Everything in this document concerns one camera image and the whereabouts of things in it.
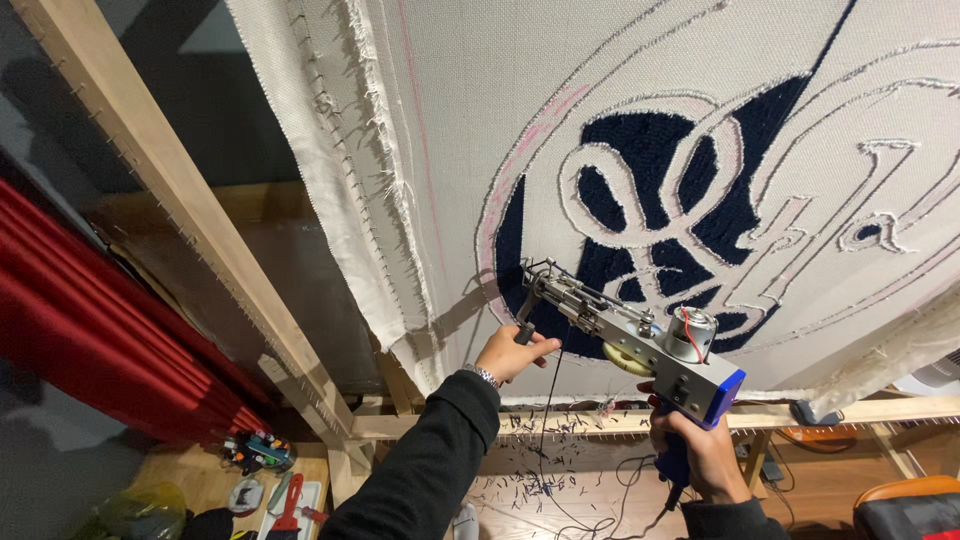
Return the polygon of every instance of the red wire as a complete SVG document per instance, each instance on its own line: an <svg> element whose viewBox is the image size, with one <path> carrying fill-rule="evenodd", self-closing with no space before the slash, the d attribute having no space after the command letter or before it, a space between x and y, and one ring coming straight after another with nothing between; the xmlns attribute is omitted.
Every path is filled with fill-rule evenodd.
<svg viewBox="0 0 960 540"><path fill-rule="evenodd" d="M690 335L690 316L686 314L685 308L681 307L680 311L684 314L684 331L686 332L686 338L690 340L690 345L693 345L693 350L697 352L700 363L704 363L704 354L700 352L700 347L697 347L697 344L693 342L693 336Z"/></svg>

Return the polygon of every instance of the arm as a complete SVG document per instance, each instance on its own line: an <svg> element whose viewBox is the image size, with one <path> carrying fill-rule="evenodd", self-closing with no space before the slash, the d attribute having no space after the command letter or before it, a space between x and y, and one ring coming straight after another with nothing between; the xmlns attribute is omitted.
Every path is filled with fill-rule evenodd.
<svg viewBox="0 0 960 540"><path fill-rule="evenodd" d="M636 386L641 392L653 392L653 384ZM681 504L686 532L697 539L787 540L789 536L776 520L763 513L758 501L743 481L736 464L733 440L727 416L716 429L705 431L679 412L650 417L650 438L654 449L667 449L665 433L673 431L686 440L690 461L690 484L703 500Z"/></svg>
<svg viewBox="0 0 960 540"><path fill-rule="evenodd" d="M560 348L560 340L534 335L517 345L517 327L501 327L477 358L498 381L515 377ZM321 540L441 539L500 430L500 395L479 375L461 370L430 395L417 423L383 463L321 529Z"/></svg>

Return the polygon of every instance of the red curtain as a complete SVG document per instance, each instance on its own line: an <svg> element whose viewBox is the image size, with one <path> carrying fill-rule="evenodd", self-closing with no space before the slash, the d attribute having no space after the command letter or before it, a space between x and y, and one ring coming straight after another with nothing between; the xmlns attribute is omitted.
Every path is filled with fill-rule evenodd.
<svg viewBox="0 0 960 540"><path fill-rule="evenodd" d="M262 389L3 179L0 356L161 441L267 428Z"/></svg>

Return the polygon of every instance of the wristwatch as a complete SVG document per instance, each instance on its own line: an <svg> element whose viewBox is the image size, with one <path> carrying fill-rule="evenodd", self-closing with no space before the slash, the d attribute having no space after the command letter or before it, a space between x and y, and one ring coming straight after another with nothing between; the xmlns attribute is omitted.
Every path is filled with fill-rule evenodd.
<svg viewBox="0 0 960 540"><path fill-rule="evenodd" d="M479 375L480 377L483 378L483 380L492 384L493 387L496 388L497 390L499 390L500 385L503 384L502 382L497 382L496 379L493 377L493 375L491 375L489 371L485 370L482 367L477 367L473 364L464 364L463 369L466 369L467 371L472 371L473 373Z"/></svg>

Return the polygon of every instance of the black sleeve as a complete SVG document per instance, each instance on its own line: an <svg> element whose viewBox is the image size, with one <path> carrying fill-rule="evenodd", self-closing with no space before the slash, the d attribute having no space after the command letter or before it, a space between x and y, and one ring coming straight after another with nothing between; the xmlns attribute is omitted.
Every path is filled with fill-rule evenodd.
<svg viewBox="0 0 960 540"><path fill-rule="evenodd" d="M320 539L442 539L500 429L499 407L479 375L447 377L356 495L330 514Z"/></svg>
<svg viewBox="0 0 960 540"><path fill-rule="evenodd" d="M739 504L680 505L690 540L789 540L777 520L768 518L756 497Z"/></svg>

